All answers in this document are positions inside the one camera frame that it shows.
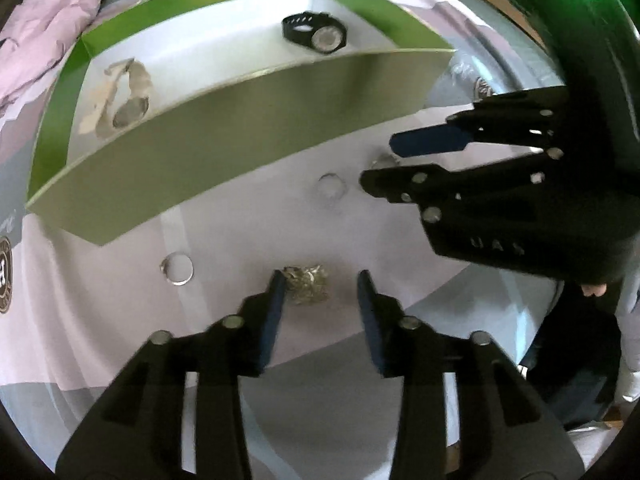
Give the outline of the person's hand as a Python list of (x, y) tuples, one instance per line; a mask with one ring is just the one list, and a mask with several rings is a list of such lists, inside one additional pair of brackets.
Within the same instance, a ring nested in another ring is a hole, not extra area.
[(607, 284), (602, 285), (582, 285), (582, 293), (585, 297), (602, 297), (608, 290)]

